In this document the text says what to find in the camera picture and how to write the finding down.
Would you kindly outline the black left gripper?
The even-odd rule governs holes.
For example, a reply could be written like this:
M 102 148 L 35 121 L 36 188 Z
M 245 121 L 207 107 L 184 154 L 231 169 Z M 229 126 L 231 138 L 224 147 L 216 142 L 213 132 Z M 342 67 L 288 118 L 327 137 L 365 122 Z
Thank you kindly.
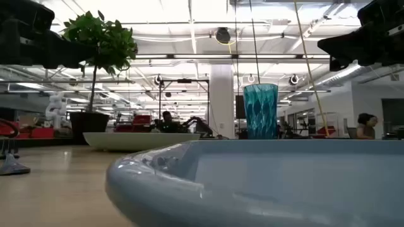
M 16 18 L 1 22 L 1 64 L 33 66 L 46 69 L 58 66 L 79 68 L 80 62 L 96 54 L 91 45 L 71 42 L 54 32 L 45 34 L 46 22 L 34 19 L 25 23 Z

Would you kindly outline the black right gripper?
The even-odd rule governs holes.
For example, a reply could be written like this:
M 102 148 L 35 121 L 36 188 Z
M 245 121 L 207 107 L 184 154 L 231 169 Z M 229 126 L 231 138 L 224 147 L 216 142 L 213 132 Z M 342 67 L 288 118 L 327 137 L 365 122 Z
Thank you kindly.
M 354 61 L 360 66 L 403 64 L 403 29 L 375 31 L 375 27 L 371 21 L 351 33 L 318 41 L 330 56 L 330 71 L 346 69 Z

